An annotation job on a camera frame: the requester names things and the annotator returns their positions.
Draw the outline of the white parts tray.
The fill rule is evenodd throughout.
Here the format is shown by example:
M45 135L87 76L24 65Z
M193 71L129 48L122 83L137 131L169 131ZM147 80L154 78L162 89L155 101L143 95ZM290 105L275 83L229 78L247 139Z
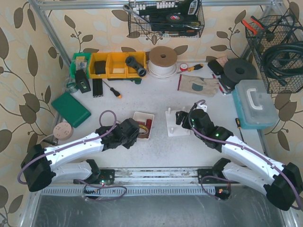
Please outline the white parts tray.
M145 122L146 123L146 120L147 119L152 119L152 124L153 124L153 121L154 121L154 115L151 114L151 113L142 113L142 112L134 112L134 115L133 115L133 119L137 122L137 121L142 121L142 122ZM152 128L151 130L149 131L148 135L145 137L145 138L139 138L138 139L141 139L141 140L148 140L150 138L150 135L151 135L151 131L152 131Z

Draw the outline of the brown tape roll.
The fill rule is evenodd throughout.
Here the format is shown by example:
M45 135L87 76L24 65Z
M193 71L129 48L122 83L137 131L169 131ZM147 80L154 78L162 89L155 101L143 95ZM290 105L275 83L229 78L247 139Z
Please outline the brown tape roll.
M141 139L145 138L148 135L148 133L149 133L149 129L146 126L139 124L139 136L138 137Z

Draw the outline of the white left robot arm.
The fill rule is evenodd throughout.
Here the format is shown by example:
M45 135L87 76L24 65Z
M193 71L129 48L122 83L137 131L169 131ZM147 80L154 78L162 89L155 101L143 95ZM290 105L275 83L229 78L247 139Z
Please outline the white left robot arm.
M123 146L129 149L137 141L139 124L132 118L112 126L102 126L86 137L55 147L36 144L21 163L22 175L30 192L40 191L52 182L83 180L94 183L99 168L92 159L80 163L83 156Z

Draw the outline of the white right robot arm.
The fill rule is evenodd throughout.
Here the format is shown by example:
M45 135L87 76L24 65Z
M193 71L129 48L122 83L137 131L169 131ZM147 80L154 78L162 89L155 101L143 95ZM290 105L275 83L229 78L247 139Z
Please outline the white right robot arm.
M228 129L216 126L203 109L176 112L176 124L192 130L209 148L244 164L227 161L221 172L225 181L238 182L264 194L281 210L301 210L303 181L297 165L275 161L249 147Z

